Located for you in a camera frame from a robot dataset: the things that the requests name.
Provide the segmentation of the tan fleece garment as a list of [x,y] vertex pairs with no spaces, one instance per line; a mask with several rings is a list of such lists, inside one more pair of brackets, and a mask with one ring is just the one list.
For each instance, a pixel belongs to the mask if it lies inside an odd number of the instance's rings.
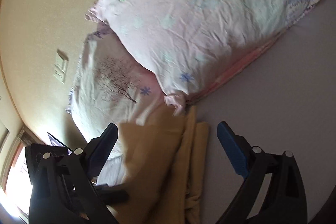
[[109,209],[119,223],[201,223],[209,124],[192,106],[161,106],[143,126],[120,123],[129,199]]

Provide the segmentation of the bright window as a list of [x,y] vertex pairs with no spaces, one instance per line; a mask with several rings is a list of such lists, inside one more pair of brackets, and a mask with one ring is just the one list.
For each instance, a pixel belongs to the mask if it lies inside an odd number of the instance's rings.
[[3,174],[1,206],[16,223],[29,223],[29,207],[32,192],[25,146],[20,143],[10,158],[9,168]]

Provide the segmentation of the lavender bed sheet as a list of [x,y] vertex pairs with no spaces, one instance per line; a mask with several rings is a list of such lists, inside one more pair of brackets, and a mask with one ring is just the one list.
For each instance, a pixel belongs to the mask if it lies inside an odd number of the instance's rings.
[[221,121],[267,153],[294,154],[314,218],[335,187],[335,0],[321,0],[197,112],[211,127],[202,223],[218,220],[243,181],[218,141]]

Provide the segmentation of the white floral pillow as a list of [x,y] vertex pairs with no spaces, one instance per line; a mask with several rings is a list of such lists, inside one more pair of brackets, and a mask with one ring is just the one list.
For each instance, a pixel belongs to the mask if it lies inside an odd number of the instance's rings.
[[144,125],[164,104],[153,73],[139,65],[106,24],[85,38],[67,112],[86,142],[113,123]]

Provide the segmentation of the pink floral pillow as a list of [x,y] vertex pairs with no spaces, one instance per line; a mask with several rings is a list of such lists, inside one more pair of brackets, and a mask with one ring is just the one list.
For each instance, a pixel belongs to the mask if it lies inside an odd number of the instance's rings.
[[229,81],[320,0],[97,0],[104,22],[144,68],[165,101],[187,102]]

